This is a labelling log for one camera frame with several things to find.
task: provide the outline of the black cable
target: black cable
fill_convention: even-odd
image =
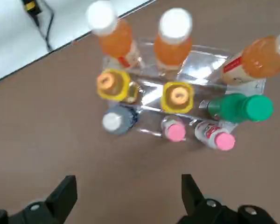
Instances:
[[[43,38],[43,40],[46,42],[48,52],[51,52],[53,50],[53,48],[51,47],[51,45],[49,43],[49,37],[50,37],[50,31],[51,31],[52,23],[53,23],[54,16],[55,16],[54,10],[49,6],[49,4],[45,0],[41,0],[42,3],[44,4],[44,6],[49,10],[50,15],[51,15],[49,25],[48,25],[48,29],[47,29],[47,33],[43,34],[42,31],[41,31],[41,23],[40,23],[39,18],[38,18],[38,15],[39,15],[39,13],[42,12],[42,10],[39,7],[39,4],[38,4],[37,0],[21,0],[21,1],[24,4],[24,8],[25,8],[26,12],[33,19],[33,22],[36,25],[40,35]]]
[[[49,43],[49,37],[50,37],[50,31],[51,31],[51,27],[52,27],[52,23],[54,20],[54,10],[49,6],[49,4],[45,1],[45,0],[41,0],[43,2],[43,4],[46,6],[46,8],[51,12],[51,18],[50,18],[50,22],[49,22],[49,26],[47,29],[47,33],[46,36],[44,37],[44,35],[42,34],[42,37],[44,38],[46,44],[47,44],[47,49],[49,52],[51,52],[53,50],[53,48],[51,47],[50,43]]]

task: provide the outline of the bottle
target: bottle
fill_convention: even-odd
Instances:
[[[163,135],[172,142],[182,141],[186,135],[186,129],[182,120],[174,115],[166,116],[161,122]]]
[[[161,97],[162,109],[167,113],[188,113],[193,107],[194,89],[188,83],[167,82]]]
[[[194,130],[198,140],[213,149],[222,151],[231,150],[235,144],[235,138],[227,129],[203,121]]]
[[[125,71],[107,69],[97,78],[98,94],[101,98],[124,101],[129,104],[137,100],[139,85],[131,81]]]
[[[109,1],[92,3],[86,11],[86,17],[105,54],[115,58],[123,68],[137,65],[140,55],[132,30],[125,20],[118,19]]]
[[[137,112],[130,107],[114,106],[107,110],[102,124],[112,134],[124,134],[138,121]]]
[[[223,119],[233,123],[249,120],[253,122],[268,119],[273,113],[273,103],[265,96],[246,97],[233,93],[213,99],[207,109],[214,119]]]
[[[223,64],[222,80],[228,85],[248,83],[280,72],[280,35],[256,40]]]
[[[192,16],[182,8],[166,11],[159,23],[154,41],[157,65],[161,70],[177,70],[182,66],[191,48]]]

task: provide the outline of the yellow bottle cap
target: yellow bottle cap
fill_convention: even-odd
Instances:
[[[112,86],[116,84],[115,74],[116,76],[118,75],[119,77],[121,77],[123,84],[118,94],[110,95],[107,92],[105,92],[105,90],[112,88]],[[122,101],[127,97],[130,82],[131,78],[129,74],[125,71],[116,69],[106,69],[97,78],[98,94],[103,99]]]
[[[110,72],[103,72],[97,78],[98,88],[101,90],[110,89],[115,83],[114,75]]]
[[[167,113],[188,113],[193,108],[194,89],[188,83],[168,82],[161,97],[162,109]],[[173,108],[172,103],[182,108]]]
[[[189,100],[189,91],[184,87],[176,87],[170,93],[170,100],[175,105],[182,105]]]

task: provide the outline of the table surface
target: table surface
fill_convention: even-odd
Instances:
[[[280,33],[280,0],[159,0],[127,17],[134,35],[154,37],[171,7],[192,13],[195,44],[238,52]],[[95,87],[102,57],[89,35],[0,81],[0,208],[16,212],[74,174],[67,223],[171,224],[185,214],[181,174],[190,173],[207,196],[232,209],[255,204],[280,223],[280,75],[266,83],[273,116],[240,125],[235,149],[220,153],[135,130],[107,134]]]

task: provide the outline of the white wall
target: white wall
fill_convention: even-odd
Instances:
[[[89,32],[84,13],[95,0],[46,0],[54,9],[55,18],[50,44],[57,49]],[[111,0],[119,15],[147,0]],[[39,15],[45,33],[49,11],[38,0],[43,12]],[[34,23],[23,9],[21,0],[0,0],[0,78],[20,69],[48,53],[46,44]]]

